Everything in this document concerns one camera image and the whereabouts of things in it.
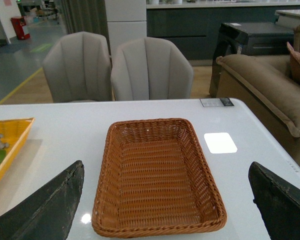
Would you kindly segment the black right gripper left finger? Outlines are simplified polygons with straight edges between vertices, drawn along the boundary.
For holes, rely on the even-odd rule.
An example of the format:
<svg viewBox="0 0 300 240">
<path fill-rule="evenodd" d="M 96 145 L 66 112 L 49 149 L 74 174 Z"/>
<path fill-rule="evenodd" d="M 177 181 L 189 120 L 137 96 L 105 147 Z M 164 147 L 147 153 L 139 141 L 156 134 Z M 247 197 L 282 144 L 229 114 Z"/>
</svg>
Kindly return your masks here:
<svg viewBox="0 0 300 240">
<path fill-rule="evenodd" d="M 77 160 L 0 216 L 0 240 L 65 240 L 77 211 L 85 169 Z"/>
</svg>

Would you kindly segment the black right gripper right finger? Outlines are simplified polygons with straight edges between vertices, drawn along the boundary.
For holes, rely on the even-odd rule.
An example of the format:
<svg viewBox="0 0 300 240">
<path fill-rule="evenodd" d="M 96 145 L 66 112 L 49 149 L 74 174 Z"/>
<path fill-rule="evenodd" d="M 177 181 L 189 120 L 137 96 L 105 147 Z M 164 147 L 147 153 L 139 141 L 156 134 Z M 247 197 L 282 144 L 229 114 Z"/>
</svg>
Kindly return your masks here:
<svg viewBox="0 0 300 240">
<path fill-rule="evenodd" d="M 248 180 L 272 240 L 300 240 L 300 189 L 254 161 Z"/>
</svg>

